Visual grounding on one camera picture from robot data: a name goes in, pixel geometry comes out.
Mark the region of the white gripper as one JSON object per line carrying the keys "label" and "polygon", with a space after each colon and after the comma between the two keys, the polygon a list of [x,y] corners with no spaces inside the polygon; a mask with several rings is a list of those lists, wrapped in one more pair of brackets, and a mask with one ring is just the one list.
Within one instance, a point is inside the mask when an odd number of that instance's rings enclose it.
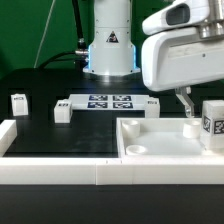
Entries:
{"label": "white gripper", "polygon": [[176,88],[193,118],[190,86],[224,79],[224,0],[174,0],[145,19],[142,30],[148,36],[141,50],[145,86]]}

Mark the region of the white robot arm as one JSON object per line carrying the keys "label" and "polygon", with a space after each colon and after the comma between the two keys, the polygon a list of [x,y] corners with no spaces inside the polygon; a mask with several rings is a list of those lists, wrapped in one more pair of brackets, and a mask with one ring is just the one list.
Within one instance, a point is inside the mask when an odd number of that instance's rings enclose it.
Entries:
{"label": "white robot arm", "polygon": [[189,87],[224,79],[224,0],[174,0],[146,18],[140,66],[130,37],[131,6],[132,0],[94,0],[95,37],[84,71],[105,82],[140,72],[148,89],[174,89],[192,117]]}

